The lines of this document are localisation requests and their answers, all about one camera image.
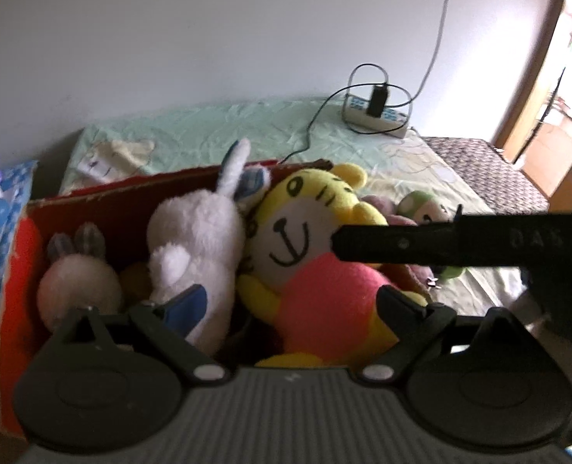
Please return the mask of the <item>pink bear plush toy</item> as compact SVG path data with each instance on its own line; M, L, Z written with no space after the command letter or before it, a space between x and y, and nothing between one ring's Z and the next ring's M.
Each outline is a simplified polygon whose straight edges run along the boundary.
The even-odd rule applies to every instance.
M397 214L397 205L388 197L367 195L360 198L374 206L386 218L388 225L416 226L417 223L410 218ZM432 269L427 266L413 264L383 263L378 269L386 279L402 291L414 291L423 295L430 289L429 282L435 277Z

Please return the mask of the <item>white rabbit plush toy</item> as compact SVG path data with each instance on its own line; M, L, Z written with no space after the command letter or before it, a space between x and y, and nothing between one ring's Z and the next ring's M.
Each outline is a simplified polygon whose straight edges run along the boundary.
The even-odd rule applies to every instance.
M214 189L164 200L147 226L150 299L163 305L190 286L203 286L206 313L187 341L207 355L218 352L228 332L246 239L245 216L271 184L267 168L246 164L250 150L248 139L235 142Z

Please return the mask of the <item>yellow tiger plush toy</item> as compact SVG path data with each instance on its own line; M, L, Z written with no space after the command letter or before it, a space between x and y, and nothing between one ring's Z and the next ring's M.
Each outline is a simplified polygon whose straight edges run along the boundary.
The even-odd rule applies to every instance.
M389 279L376 265L342 262L331 250L343 225L386 225L356 194L367 180L357 164L302 169L273 186L251 215L237 292L280 337L280 354L261 360L263 367L353 367L396 344L376 309Z

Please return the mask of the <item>green mushroom plush toy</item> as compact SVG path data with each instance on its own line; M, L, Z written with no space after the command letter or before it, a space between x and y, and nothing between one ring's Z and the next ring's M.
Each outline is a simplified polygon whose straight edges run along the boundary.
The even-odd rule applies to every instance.
M423 191L413 191L400 200L397 205L399 216L410 218L418 225L448 222L451 220L449 209L435 196ZM443 281L458 278L464 272L463 267L432 266L437 279Z

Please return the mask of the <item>brown patterned mattress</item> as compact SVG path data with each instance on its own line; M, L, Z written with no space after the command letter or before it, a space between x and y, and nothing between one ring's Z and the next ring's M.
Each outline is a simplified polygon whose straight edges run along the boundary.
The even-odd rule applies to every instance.
M424 137L426 144L497 214L544 213L547 198L483 139Z

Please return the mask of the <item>small brown-eared bunny plush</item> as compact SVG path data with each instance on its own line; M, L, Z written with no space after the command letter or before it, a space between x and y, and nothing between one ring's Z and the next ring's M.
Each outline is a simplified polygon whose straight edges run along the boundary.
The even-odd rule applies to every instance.
M79 226L74 238L58 232L47 246L50 267L37 290L37 309L50 332L75 308L97 308L116 314L122 303L118 275L106 263L106 241L91 222Z

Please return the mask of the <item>red cardboard box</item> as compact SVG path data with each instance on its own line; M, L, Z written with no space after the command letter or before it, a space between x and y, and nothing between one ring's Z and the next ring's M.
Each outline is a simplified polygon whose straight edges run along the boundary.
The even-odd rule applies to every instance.
M261 165L270 172L268 192L296 171L334 167ZM4 430L64 454L116 451L171 423L192 391L221 387L236 369L262 367L261 360L280 354L277 331L254 316L237 292L248 221L264 198L245 216L246 239L228 332L218 352L208 355L228 372L226 382L182 384L164 363L140 351L140 331L130 320L131 307L152 302L146 237L150 217L166 199L214 189L220 168L135 178L126 188L104 186L92 195L80 193L31 208L19 225L18 260L11 265L0 325ZM122 288L121 306L111 315L93 307L72 309L50 332L37 309L39 282L50 267L48 243L58 232L74 238L87 222L104 236L106 263Z

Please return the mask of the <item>pastel patterned bed sheet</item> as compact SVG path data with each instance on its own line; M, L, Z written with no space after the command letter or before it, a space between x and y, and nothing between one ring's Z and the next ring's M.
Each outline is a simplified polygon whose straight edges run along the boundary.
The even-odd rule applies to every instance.
M60 192L99 186L136 175L209 167L222 161L236 140L249 139L252 161L327 159L367 171L365 194L400 200L413 191L430 193L450 211L491 209L416 134L362 136L340 118L340 105L317 99L196 107L114 118L89 124L71 154Z

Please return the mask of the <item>black charger adapter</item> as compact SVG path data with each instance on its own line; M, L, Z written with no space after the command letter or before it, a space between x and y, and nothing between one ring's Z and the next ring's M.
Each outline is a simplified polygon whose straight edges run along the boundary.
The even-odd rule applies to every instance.
M365 114L370 118L381 118L386 101L389 97L389 85L386 83L375 85L372 89L371 97L369 99L368 108L365 109Z

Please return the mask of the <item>wooden door frame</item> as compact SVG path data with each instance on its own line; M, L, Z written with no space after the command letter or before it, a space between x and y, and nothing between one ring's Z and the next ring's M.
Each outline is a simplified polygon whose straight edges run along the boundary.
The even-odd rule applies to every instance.
M572 0L550 0L493 146L548 199L571 170Z

